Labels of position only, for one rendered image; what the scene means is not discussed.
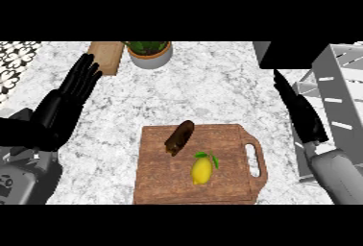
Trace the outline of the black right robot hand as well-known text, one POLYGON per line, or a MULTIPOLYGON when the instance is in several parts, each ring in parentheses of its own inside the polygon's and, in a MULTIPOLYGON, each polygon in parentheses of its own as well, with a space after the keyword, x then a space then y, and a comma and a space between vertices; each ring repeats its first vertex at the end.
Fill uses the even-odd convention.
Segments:
POLYGON ((302 143, 318 144, 326 142, 329 137, 315 110, 304 95, 295 92, 277 70, 273 71, 273 81, 273 87, 286 106, 299 140, 302 143))

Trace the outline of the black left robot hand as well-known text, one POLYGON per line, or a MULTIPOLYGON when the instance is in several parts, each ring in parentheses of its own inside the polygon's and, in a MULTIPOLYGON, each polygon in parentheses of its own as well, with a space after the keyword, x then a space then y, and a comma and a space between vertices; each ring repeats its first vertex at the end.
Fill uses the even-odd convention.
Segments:
POLYGON ((66 143, 101 77, 93 58, 93 54, 84 54, 76 60, 59 88, 42 98, 28 121, 0 117, 0 146, 51 152, 66 143))

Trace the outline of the pale wooden board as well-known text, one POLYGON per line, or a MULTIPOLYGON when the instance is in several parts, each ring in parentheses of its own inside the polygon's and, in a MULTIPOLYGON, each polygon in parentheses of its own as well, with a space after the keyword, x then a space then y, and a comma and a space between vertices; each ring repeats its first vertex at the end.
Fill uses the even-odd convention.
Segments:
POLYGON ((124 53, 124 44, 119 41, 93 41, 88 53, 98 64, 98 70, 104 76, 115 76, 124 53))

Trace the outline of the yellow lemon with green leaves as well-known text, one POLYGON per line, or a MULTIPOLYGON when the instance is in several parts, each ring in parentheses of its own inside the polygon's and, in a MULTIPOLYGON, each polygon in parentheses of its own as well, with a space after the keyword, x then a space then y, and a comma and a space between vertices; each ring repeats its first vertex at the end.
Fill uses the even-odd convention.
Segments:
POLYGON ((196 152, 196 161, 191 166, 191 180, 194 185, 203 185, 211 178, 212 168, 218 167, 218 159, 212 153, 196 152))

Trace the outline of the brown wooden cutting board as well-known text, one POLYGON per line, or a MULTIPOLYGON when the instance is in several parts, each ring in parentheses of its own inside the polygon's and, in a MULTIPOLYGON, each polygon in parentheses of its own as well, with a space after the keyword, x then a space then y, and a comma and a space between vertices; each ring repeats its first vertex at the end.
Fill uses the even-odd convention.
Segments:
POLYGON ((181 151, 169 154, 174 130, 141 128, 132 203, 255 203, 268 177, 256 138, 237 124, 197 125, 181 151))

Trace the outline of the black and white patterned tile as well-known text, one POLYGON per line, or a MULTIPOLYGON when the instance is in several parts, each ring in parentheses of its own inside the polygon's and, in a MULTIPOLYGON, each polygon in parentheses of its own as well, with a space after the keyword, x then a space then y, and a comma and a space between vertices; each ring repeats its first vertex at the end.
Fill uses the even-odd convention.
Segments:
POLYGON ((0 41, 0 104, 8 99, 39 47, 39 41, 0 41))

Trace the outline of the grey potted green plant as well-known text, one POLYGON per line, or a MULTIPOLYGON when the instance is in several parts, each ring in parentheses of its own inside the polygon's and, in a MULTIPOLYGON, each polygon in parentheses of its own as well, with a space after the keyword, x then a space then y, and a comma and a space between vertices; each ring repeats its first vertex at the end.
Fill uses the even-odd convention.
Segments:
POLYGON ((168 63, 172 55, 169 41, 124 41, 124 45, 138 68, 156 69, 168 63))

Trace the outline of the dark brown eggplant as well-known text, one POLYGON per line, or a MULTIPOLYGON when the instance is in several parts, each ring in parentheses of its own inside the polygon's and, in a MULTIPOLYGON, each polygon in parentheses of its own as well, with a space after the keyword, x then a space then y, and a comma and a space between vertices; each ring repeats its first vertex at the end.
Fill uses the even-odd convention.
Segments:
POLYGON ((181 151, 188 138, 194 131, 194 123, 191 120, 186 120, 178 127, 175 128, 171 136, 168 137, 166 141, 163 142, 165 151, 175 156, 181 151))

